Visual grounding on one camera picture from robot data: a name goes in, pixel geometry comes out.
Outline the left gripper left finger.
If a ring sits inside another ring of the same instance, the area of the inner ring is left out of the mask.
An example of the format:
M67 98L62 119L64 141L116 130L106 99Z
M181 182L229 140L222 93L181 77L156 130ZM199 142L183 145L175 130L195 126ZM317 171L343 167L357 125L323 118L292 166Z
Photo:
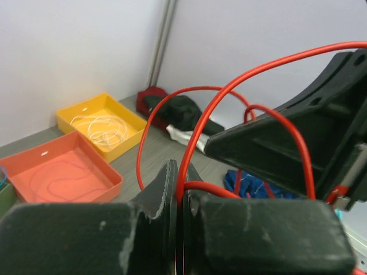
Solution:
M16 206L1 220L1 273L174 274L177 172L168 160L127 203Z

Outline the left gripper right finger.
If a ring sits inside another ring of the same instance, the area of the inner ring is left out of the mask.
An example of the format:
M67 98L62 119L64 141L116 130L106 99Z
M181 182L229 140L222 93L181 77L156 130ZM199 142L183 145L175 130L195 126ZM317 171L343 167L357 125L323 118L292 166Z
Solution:
M186 274L351 274L356 259L331 207L304 199L183 197Z

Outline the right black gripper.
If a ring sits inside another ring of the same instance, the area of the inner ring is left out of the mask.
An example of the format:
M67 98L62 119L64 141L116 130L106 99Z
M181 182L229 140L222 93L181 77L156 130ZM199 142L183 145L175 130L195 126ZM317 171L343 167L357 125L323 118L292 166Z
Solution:
M336 209L366 202L366 50L337 53L300 94L277 108L302 135L315 192ZM302 160L291 134L273 117L212 136L205 154L258 178L306 194Z

